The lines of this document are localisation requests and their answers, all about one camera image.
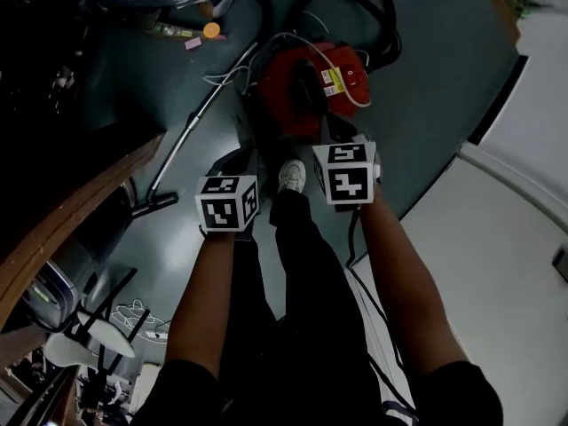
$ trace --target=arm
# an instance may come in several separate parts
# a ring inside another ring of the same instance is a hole
[[[378,186],[373,203],[361,208],[361,224],[377,293],[411,373],[426,375],[467,361],[428,268]]]
[[[229,320],[234,233],[210,233],[170,325],[166,362],[192,361],[219,375]]]

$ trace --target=orange cap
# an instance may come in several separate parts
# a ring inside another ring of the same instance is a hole
[[[203,28],[203,35],[208,39],[214,39],[221,33],[221,27],[216,22],[210,22]]]

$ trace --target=white sneaker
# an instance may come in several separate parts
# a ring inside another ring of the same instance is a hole
[[[293,189],[301,193],[305,186],[305,166],[300,160],[284,162],[278,175],[278,192]]]

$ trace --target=floor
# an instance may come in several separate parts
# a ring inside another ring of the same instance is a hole
[[[275,27],[294,0],[273,0]],[[354,123],[377,143],[383,161],[383,190],[403,215],[446,166],[459,144],[473,131],[504,83],[517,58],[513,41],[489,0],[394,0],[403,53],[398,62],[370,77],[374,104]],[[375,22],[351,4],[319,0],[309,5],[337,38],[358,47],[376,35]],[[180,17],[192,16],[192,9]],[[210,87],[205,73],[224,72],[256,34],[260,14],[253,0],[237,0],[226,16],[226,42],[186,51],[164,41],[109,24],[101,54],[83,102],[83,124],[100,127],[115,119],[117,103],[130,103],[168,130],[155,160],[136,175],[144,193],[183,129],[187,116]],[[111,277],[118,267],[139,273],[119,303],[140,298],[153,314],[168,320],[176,309],[202,242],[193,199],[197,178],[239,145],[236,124],[246,121],[238,93],[227,90],[188,139],[164,179],[161,191],[177,191],[179,204],[135,221],[113,253]],[[301,156],[311,162],[309,147]],[[348,256],[349,215],[328,207],[308,166],[306,194],[324,238],[341,261]],[[285,313],[285,276],[268,225],[270,203],[263,204],[254,235],[260,243],[267,300],[277,317]],[[358,255],[365,253],[360,229]],[[164,345],[135,341],[139,355],[119,372],[138,373],[142,361],[161,362]]]

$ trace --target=warning label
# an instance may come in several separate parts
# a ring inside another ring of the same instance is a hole
[[[343,93],[345,90],[341,84],[341,71],[339,68],[334,69],[324,69],[321,72],[321,77],[323,78],[323,82],[325,84],[332,83],[329,87],[325,87],[323,90],[326,93],[326,96],[337,95],[338,93]]]

